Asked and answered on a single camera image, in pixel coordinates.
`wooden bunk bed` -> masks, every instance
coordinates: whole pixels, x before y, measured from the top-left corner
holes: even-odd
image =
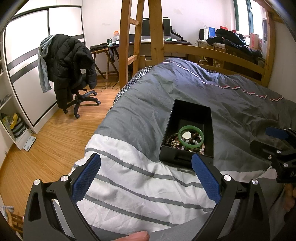
[[[164,53],[179,53],[190,54],[196,56],[205,56],[208,58],[218,59],[221,61],[229,62],[241,67],[244,67],[250,71],[260,74],[261,80],[254,79],[252,77],[214,66],[198,64],[202,68],[210,69],[216,72],[220,72],[226,75],[240,74],[264,87],[268,86],[272,66],[274,62],[275,53],[275,24],[274,21],[282,22],[279,16],[272,10],[272,8],[264,0],[256,0],[261,6],[266,9],[267,26],[268,26],[268,46],[267,55],[264,68],[239,58],[235,55],[224,53],[221,51],[181,45],[170,44],[163,41],[163,17],[161,0],[148,0],[149,16],[150,16],[150,35],[151,35],[151,60],[146,60],[145,56],[140,55],[141,46],[141,32],[142,32],[142,20],[144,11],[144,0],[138,0],[136,19],[131,18],[131,6],[132,0],[123,0],[121,9],[120,20],[120,45],[119,45],[119,84],[122,89],[128,81],[128,65],[133,63],[133,76],[137,71],[146,66],[154,66],[164,61]],[[129,46],[129,29],[130,25],[135,25],[135,40],[133,55],[128,57]]]

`office chair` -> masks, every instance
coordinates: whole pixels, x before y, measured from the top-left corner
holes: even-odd
[[[91,94],[93,94],[94,96],[97,95],[97,92],[94,90],[91,90],[83,95],[81,95],[79,93],[79,90],[83,90],[83,91],[87,91],[87,89],[84,89],[87,86],[87,82],[86,82],[86,75],[82,74],[82,78],[75,82],[70,88],[71,88],[71,93],[72,94],[76,94],[75,96],[75,100],[71,101],[68,105],[66,109],[63,109],[64,113],[67,114],[68,113],[68,108],[72,105],[75,104],[74,107],[74,116],[76,117],[76,119],[78,119],[80,117],[80,115],[77,113],[78,112],[78,108],[81,104],[81,102],[84,101],[92,101],[92,102],[96,102],[97,105],[100,105],[100,101],[97,98],[93,98],[93,97],[89,97]]]

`window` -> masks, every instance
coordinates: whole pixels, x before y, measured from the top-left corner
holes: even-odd
[[[254,0],[234,0],[236,30],[242,35],[255,33],[263,37],[262,8]]]

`blue gripper pad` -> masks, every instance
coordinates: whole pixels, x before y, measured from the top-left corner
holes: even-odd
[[[89,164],[84,168],[80,176],[77,178],[76,182],[72,185],[73,203],[77,203],[84,198],[100,167],[101,157],[98,154],[95,154]]]
[[[266,134],[271,136],[271,137],[276,137],[282,140],[288,139],[289,135],[285,130],[275,128],[275,127],[267,127],[266,128]]]
[[[209,199],[218,203],[221,199],[221,195],[220,185],[217,180],[197,154],[192,156],[191,164]]]

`wardrobe door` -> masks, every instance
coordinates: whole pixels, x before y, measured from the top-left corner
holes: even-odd
[[[56,7],[49,9],[50,34],[65,34],[84,42],[81,8]]]
[[[37,53],[40,42],[47,36],[47,10],[19,17],[5,30],[5,54],[11,83],[33,125],[56,102],[54,90],[43,93],[39,80]]]

